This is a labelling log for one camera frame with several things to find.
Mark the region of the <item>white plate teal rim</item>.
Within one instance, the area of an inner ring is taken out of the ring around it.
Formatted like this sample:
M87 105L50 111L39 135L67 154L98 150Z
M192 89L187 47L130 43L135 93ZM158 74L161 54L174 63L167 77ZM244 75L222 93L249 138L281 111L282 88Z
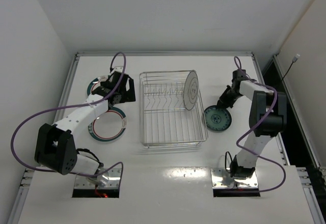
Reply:
M199 80L195 70L189 72L184 88L183 102L186 110L192 110L196 105L199 93Z

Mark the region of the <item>blue patterned plate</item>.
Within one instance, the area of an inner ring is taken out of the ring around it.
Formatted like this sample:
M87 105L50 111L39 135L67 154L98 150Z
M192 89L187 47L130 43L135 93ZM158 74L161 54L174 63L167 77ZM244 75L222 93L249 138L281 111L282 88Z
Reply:
M207 128L216 132L227 130L232 123L232 117L229 111L225 108L217 108L215 105L205 109L204 119Z

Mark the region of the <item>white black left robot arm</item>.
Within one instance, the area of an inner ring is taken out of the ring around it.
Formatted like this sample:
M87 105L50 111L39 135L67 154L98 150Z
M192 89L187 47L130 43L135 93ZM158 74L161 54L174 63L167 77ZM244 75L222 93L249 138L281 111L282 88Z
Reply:
M76 174L98 181L107 170L101 161L78 152L77 138L87 126L116 104L134 101L133 79L128 74L113 71L89 94L81 107L52 125L40 127L35 161L61 175Z

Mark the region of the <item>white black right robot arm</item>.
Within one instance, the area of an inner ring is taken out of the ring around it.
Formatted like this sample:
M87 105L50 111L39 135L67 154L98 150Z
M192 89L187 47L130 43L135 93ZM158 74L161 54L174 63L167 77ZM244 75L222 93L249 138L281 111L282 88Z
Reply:
M232 85L219 97L216 107L232 108L240 97L251 101L249 131L236 142L240 147L230 163L230 176L249 178L255 171L258 158L267 143L287 125L287 96L273 87L248 78L243 69L232 73Z

